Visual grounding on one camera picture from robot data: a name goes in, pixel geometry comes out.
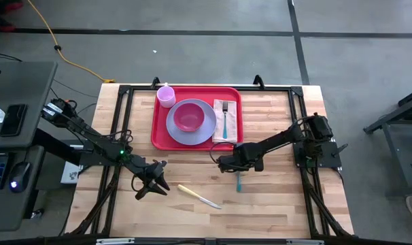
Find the beige napkin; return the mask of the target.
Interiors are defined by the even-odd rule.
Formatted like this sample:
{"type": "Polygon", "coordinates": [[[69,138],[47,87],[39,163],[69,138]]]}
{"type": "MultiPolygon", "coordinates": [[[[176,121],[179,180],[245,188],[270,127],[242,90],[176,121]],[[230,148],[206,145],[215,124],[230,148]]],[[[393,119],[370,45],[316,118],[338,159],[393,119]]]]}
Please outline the beige napkin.
{"type": "Polygon", "coordinates": [[[216,129],[212,135],[212,141],[217,142],[237,142],[237,102],[236,101],[227,101],[228,102],[228,112],[226,115],[226,127],[228,138],[224,139],[223,135],[223,124],[224,124],[224,114],[222,112],[222,102],[224,100],[215,99],[213,102],[213,110],[216,114],[216,129]]]}

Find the light pink plastic mug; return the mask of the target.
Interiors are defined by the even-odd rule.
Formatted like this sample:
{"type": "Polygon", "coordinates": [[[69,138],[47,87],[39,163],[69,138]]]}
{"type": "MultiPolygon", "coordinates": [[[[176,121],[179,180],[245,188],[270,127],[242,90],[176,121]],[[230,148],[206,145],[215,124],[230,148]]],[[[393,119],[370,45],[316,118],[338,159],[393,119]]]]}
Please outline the light pink plastic mug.
{"type": "Polygon", "coordinates": [[[162,86],[156,94],[160,105],[164,108],[171,108],[176,104],[175,91],[170,86],[162,86]]]}

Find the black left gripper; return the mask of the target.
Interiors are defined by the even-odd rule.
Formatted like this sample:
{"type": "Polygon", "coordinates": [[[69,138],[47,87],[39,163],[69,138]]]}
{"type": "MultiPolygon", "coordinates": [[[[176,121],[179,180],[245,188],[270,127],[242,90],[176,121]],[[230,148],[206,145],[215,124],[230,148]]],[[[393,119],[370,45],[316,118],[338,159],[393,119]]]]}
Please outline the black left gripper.
{"type": "Polygon", "coordinates": [[[157,161],[155,159],[153,162],[153,164],[148,164],[146,163],[145,158],[136,154],[131,154],[126,158],[126,168],[142,182],[148,184],[154,180],[155,183],[157,183],[152,183],[151,186],[144,185],[135,195],[136,200],[144,198],[148,193],[167,195],[167,193],[158,186],[160,185],[164,189],[169,189],[169,185],[164,177],[164,170],[167,162],[157,161]]]}

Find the white printed box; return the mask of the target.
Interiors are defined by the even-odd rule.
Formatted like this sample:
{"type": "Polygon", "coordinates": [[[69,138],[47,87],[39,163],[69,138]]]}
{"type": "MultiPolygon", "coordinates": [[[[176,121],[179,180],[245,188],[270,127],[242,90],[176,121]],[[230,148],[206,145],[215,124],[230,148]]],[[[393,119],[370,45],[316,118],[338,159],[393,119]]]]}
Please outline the white printed box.
{"type": "Polygon", "coordinates": [[[83,167],[81,165],[75,165],[66,161],[61,176],[61,184],[77,184],[78,176],[82,169],[83,167]]]}

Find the grey computer desk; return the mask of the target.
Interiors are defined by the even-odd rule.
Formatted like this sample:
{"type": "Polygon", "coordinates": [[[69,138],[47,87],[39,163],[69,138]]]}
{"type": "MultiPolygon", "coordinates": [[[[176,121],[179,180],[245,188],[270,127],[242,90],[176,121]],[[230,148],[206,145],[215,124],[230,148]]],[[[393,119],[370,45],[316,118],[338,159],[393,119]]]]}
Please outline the grey computer desk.
{"type": "Polygon", "coordinates": [[[9,105],[28,106],[20,134],[0,137],[0,152],[9,155],[5,182],[0,189],[0,231],[17,230],[32,213],[30,201],[36,194],[37,175],[45,157],[44,147],[34,144],[33,139],[39,133],[41,109],[56,68],[56,63],[51,62],[0,63],[0,108],[6,112],[9,105]],[[21,193],[13,193],[9,188],[10,173],[15,164],[23,161],[32,166],[28,186],[21,193]]]}

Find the knife with yellow handle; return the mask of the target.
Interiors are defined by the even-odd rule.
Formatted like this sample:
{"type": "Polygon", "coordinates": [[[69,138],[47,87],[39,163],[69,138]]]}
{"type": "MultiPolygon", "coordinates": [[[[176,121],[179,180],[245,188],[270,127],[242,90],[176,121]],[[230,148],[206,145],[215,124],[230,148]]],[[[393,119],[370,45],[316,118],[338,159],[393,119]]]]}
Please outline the knife with yellow handle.
{"type": "Polygon", "coordinates": [[[195,193],[194,191],[188,189],[187,187],[185,187],[185,186],[183,186],[183,185],[181,185],[181,184],[179,184],[179,185],[177,186],[177,188],[178,188],[180,191],[182,191],[182,192],[184,192],[184,193],[186,193],[186,194],[189,194],[189,195],[191,195],[191,196],[193,196],[193,197],[196,197],[198,200],[202,201],[203,203],[207,204],[208,206],[211,206],[212,208],[219,209],[219,210],[222,208],[222,207],[219,206],[218,204],[216,204],[216,203],[214,203],[214,202],[212,202],[212,201],[210,201],[210,200],[208,200],[208,199],[205,199],[204,197],[200,196],[199,194],[195,193]]]}

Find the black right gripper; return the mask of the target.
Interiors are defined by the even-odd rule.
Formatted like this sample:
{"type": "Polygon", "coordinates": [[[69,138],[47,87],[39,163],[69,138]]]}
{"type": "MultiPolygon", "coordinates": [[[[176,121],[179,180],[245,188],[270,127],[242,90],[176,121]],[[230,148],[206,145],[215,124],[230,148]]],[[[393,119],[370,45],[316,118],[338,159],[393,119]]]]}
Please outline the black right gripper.
{"type": "Polygon", "coordinates": [[[231,155],[216,159],[221,172],[247,172],[254,168],[255,172],[264,170],[264,150],[259,143],[236,144],[231,155]]]}

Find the dark grey side table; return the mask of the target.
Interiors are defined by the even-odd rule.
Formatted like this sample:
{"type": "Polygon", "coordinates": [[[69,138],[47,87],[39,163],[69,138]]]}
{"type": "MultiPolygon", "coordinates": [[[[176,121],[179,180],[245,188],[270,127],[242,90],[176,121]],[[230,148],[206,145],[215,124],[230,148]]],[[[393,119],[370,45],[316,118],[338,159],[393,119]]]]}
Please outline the dark grey side table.
{"type": "Polygon", "coordinates": [[[386,193],[391,197],[412,195],[412,93],[397,103],[397,108],[363,128],[366,134],[382,130],[393,162],[399,167],[404,185],[386,193]]]}

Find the black smartphone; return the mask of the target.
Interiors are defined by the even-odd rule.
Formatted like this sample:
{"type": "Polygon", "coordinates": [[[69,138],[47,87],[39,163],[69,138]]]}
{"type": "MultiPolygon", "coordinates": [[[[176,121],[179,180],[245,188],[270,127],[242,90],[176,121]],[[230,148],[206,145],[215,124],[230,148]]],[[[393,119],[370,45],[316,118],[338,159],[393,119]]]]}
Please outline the black smartphone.
{"type": "Polygon", "coordinates": [[[0,129],[0,137],[15,137],[20,134],[27,108],[27,104],[23,103],[9,105],[0,129]]]}

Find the person's red shoe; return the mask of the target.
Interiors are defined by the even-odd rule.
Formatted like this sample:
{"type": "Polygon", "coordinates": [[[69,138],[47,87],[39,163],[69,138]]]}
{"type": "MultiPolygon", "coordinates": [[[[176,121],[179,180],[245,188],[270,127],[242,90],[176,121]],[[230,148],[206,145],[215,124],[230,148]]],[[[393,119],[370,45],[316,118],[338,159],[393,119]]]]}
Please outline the person's red shoe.
{"type": "Polygon", "coordinates": [[[22,0],[3,0],[2,10],[4,12],[18,10],[23,7],[22,0]]]}
{"type": "Polygon", "coordinates": [[[4,18],[0,17],[0,31],[3,32],[12,32],[16,28],[13,24],[10,22],[6,21],[4,18]]]}

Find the lavender plastic plate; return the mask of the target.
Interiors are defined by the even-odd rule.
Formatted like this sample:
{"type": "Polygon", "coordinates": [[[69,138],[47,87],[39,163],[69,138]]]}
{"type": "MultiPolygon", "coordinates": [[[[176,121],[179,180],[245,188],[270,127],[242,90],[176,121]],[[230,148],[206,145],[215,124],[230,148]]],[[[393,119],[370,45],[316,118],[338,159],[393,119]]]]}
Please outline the lavender plastic plate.
{"type": "Polygon", "coordinates": [[[185,99],[176,103],[170,110],[166,119],[166,126],[169,135],[178,143],[188,146],[195,146],[206,142],[216,129],[217,118],[213,108],[206,102],[200,99],[185,99]],[[178,129],[175,124],[176,109],[180,109],[183,105],[193,103],[198,105],[204,112],[205,119],[203,124],[194,132],[185,132],[178,129]]]}

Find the black computer mouse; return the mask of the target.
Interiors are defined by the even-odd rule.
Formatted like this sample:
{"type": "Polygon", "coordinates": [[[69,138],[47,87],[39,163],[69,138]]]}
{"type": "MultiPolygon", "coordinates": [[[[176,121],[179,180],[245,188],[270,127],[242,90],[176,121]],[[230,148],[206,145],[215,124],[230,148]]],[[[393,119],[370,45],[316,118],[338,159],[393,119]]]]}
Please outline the black computer mouse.
{"type": "Polygon", "coordinates": [[[31,169],[31,163],[25,161],[13,166],[9,177],[9,188],[11,192],[21,193],[27,188],[31,169]]]}

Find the black aluminium table frame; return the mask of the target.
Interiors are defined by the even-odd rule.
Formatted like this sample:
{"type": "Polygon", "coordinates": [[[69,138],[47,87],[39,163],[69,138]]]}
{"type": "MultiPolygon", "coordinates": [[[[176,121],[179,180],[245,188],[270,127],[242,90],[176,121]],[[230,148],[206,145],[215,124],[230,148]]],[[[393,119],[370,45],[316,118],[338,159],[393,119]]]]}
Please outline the black aluminium table frame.
{"type": "MultiPolygon", "coordinates": [[[[242,86],[244,140],[259,142],[289,127],[296,118],[318,112],[325,114],[319,86],[242,86]]],[[[111,129],[116,99],[121,86],[132,86],[133,102],[128,122],[133,132],[133,152],[146,159],[166,160],[167,196],[150,193],[141,201],[131,189],[132,173],[120,170],[108,237],[127,237],[136,244],[164,244],[178,241],[210,245],[286,244],[287,240],[311,238],[305,207],[301,169],[295,166],[291,145],[264,157],[264,171],[243,175],[242,192],[235,190],[235,174],[222,174],[208,152],[163,151],[151,143],[151,127],[156,91],[150,84],[102,84],[92,126],[107,133],[111,129]],[[212,208],[177,189],[182,184],[222,206],[212,208]]],[[[91,167],[80,175],[65,232],[78,228],[95,205],[102,167],[91,167]]],[[[339,175],[320,169],[324,202],[350,236],[330,237],[322,231],[321,211],[312,200],[313,220],[319,229],[316,240],[332,238],[345,245],[352,228],[345,192],[339,175]]]]}

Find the fork with teal handle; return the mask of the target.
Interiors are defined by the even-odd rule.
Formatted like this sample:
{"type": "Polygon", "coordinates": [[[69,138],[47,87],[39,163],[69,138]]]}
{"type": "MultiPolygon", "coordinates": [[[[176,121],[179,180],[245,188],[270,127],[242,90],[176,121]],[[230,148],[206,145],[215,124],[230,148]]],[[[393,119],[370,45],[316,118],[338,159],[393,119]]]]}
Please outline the fork with teal handle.
{"type": "Polygon", "coordinates": [[[227,115],[227,112],[228,112],[228,102],[227,101],[222,102],[222,112],[224,114],[224,124],[223,124],[223,135],[222,135],[222,137],[224,139],[227,139],[228,138],[227,127],[226,127],[226,115],[227,115]]]}

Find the pink plastic bowl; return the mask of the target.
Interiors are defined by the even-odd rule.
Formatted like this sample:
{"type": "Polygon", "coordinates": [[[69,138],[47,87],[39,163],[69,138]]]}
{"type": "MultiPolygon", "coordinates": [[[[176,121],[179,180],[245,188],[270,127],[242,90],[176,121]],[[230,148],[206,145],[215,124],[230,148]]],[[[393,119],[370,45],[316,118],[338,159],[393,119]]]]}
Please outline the pink plastic bowl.
{"type": "Polygon", "coordinates": [[[198,130],[205,119],[203,109],[195,103],[184,103],[174,113],[173,120],[176,127],[185,132],[198,130]]]}

